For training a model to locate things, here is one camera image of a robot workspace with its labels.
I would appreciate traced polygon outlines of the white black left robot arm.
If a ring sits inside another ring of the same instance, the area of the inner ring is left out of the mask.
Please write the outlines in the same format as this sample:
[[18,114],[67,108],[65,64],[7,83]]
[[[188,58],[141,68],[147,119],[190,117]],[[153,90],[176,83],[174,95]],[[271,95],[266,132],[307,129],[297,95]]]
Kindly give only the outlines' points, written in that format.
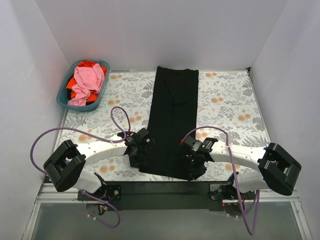
[[146,128],[138,132],[119,132],[109,139],[89,143],[73,143],[65,140],[44,163],[43,168],[57,192],[70,188],[83,190],[95,200],[115,199],[114,190],[98,173],[84,170],[88,165],[101,160],[128,156],[130,166],[139,168],[145,165],[147,151],[155,144]]

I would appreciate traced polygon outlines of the floral patterned table mat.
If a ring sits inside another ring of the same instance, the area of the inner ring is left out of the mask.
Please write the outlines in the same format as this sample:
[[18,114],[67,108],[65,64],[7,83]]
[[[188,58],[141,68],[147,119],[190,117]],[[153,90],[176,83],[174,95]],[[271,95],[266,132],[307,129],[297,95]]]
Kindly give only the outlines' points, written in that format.
[[[148,125],[156,74],[111,72],[98,108],[90,112],[67,111],[65,140],[91,143],[110,138],[120,128],[138,131]],[[207,137],[233,145],[266,147],[270,142],[253,85],[247,71],[201,71],[198,82],[196,139]]]

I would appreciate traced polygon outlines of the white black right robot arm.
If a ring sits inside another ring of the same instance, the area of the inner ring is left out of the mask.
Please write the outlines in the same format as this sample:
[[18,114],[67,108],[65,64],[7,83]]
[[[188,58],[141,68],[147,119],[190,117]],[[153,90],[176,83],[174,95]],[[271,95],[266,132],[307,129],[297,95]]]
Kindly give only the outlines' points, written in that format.
[[227,195],[237,199],[247,192],[270,189],[280,195],[292,195],[302,166],[281,145],[271,142],[267,147],[227,144],[207,137],[199,141],[187,136],[180,143],[182,160],[189,181],[207,171],[206,162],[230,163],[250,168],[228,179]]

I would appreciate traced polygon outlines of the teal plastic laundry basket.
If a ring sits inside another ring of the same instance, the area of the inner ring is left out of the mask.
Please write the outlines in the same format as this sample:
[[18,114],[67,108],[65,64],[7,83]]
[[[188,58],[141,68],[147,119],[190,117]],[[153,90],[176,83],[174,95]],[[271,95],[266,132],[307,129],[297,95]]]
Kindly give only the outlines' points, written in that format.
[[74,62],[71,65],[71,67],[69,68],[64,80],[62,81],[62,84],[59,88],[59,91],[57,93],[56,101],[62,108],[65,108],[67,110],[76,111],[76,112],[90,112],[90,111],[96,110],[101,103],[101,100],[102,100],[103,94],[106,90],[106,85],[108,82],[108,77],[109,77],[109,73],[110,73],[110,65],[103,60],[93,60],[93,62],[98,63],[102,67],[106,68],[106,76],[103,81],[101,91],[97,97],[97,100],[95,102],[93,102],[92,104],[85,105],[85,106],[73,106],[73,105],[68,104],[69,99],[67,98],[67,92],[68,92],[67,91],[67,84],[68,84],[69,80],[72,78],[72,76],[74,75],[75,68],[82,61],[84,61],[84,59]]

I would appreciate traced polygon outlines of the black t shirt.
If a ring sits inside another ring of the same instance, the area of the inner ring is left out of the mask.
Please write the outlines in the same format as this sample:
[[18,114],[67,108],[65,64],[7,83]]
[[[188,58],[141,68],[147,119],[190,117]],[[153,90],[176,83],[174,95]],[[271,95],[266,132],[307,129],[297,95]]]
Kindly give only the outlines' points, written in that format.
[[154,145],[140,172],[187,180],[181,140],[197,126],[199,71],[157,67],[147,130]]

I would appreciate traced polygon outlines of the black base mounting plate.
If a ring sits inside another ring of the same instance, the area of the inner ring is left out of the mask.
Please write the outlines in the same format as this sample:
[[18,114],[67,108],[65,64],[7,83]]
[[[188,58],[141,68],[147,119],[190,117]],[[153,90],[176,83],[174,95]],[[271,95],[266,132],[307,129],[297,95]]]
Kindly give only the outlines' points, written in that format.
[[223,201],[213,191],[227,181],[112,181],[107,192],[111,204],[124,210],[222,211]]

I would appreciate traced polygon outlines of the aluminium frame rail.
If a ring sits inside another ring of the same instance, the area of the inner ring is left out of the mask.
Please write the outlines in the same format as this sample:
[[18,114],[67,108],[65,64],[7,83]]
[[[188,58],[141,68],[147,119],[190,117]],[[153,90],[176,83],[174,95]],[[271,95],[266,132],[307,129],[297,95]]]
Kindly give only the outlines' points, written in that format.
[[258,209],[245,201],[247,220],[236,216],[231,201],[222,211],[208,209],[107,211],[104,226],[91,218],[98,204],[74,188],[56,192],[47,180],[37,195],[25,240],[317,240],[300,193],[281,196],[262,190]]

